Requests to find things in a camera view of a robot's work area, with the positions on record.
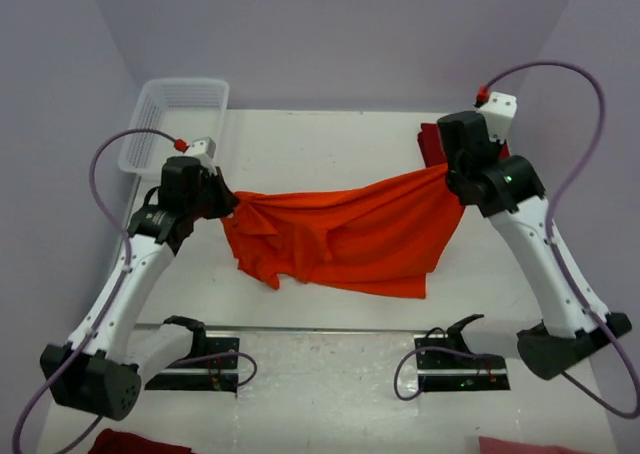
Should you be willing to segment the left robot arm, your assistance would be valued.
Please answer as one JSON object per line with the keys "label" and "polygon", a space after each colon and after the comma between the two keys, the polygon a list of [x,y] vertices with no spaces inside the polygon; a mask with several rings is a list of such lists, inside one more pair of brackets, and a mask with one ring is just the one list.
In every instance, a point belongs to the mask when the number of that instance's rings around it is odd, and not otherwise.
{"label": "left robot arm", "polygon": [[201,364],[208,353],[204,325],[171,316],[134,349],[129,339],[153,287],[200,219],[232,214],[237,198],[219,168],[202,154],[168,158],[157,201],[145,201],[125,232],[124,255],[90,312],[67,341],[49,344],[40,366],[54,401],[112,420],[131,412],[149,380],[174,363]]}

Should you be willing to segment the orange t-shirt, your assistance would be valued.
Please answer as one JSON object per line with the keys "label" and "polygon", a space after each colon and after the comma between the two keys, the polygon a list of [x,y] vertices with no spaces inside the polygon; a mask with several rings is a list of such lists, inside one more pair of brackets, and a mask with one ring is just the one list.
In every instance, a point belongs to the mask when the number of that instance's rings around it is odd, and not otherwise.
{"label": "orange t-shirt", "polygon": [[446,173],[438,165],[343,191],[239,191],[222,225],[238,269],[274,290],[288,276],[423,299],[464,214]]}

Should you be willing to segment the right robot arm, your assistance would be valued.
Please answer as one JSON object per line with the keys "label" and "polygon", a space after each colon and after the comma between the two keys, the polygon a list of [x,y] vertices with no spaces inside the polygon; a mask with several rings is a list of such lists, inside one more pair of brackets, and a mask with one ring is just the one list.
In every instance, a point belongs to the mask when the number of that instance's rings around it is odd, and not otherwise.
{"label": "right robot arm", "polygon": [[550,380],[632,329],[587,289],[553,223],[532,164],[503,158],[484,116],[462,111],[437,122],[447,161],[446,185],[463,206],[475,206],[501,235],[538,302],[542,320],[517,334],[517,352],[537,377]]}

